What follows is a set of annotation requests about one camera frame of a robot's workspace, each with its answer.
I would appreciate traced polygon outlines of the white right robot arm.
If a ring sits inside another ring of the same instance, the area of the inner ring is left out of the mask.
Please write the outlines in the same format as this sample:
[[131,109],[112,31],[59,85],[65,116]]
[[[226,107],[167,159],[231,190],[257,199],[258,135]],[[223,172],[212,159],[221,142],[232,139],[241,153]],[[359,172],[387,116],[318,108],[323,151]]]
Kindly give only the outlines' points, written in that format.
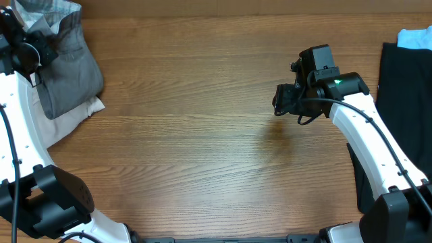
[[322,229],[316,242],[431,241],[431,183],[399,147],[357,73],[280,84],[272,105],[276,116],[328,117],[346,137],[373,193],[373,206],[359,221]]

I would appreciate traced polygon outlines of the grey shorts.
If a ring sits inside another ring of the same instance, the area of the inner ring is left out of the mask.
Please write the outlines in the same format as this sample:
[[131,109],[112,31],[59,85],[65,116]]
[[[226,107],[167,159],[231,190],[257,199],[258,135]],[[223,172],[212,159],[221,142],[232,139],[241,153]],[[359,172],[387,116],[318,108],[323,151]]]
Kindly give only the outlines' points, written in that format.
[[15,13],[28,27],[40,31],[58,54],[39,77],[36,87],[45,116],[55,119],[96,97],[103,76],[90,52],[82,29],[82,6],[65,0],[16,0]]

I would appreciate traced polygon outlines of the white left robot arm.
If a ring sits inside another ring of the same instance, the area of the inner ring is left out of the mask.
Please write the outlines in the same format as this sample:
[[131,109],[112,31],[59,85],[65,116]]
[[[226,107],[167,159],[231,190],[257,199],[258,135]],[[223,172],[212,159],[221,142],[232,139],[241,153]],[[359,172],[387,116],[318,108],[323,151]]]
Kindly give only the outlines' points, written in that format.
[[88,186],[55,166],[43,146],[31,85],[43,50],[39,36],[1,32],[1,217],[12,237],[21,230],[60,242],[139,242],[97,210]]

